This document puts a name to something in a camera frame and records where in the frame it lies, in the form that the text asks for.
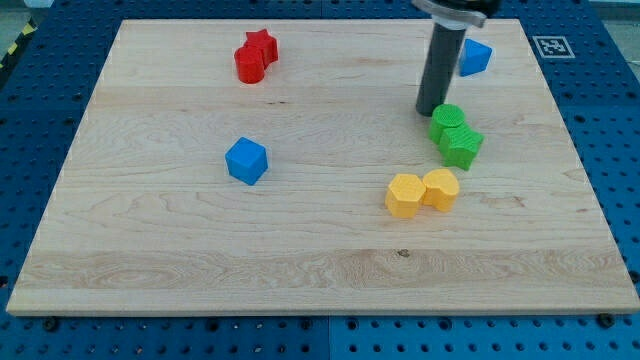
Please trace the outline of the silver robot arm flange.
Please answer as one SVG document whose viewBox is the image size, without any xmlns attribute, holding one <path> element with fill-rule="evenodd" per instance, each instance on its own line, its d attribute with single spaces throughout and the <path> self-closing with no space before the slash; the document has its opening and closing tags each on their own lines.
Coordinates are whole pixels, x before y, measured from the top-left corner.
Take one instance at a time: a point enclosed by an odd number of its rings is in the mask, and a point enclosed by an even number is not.
<svg viewBox="0 0 640 360">
<path fill-rule="evenodd" d="M 501 0 L 412 0 L 411 4 L 433 18 L 482 28 L 500 8 Z"/>
</svg>

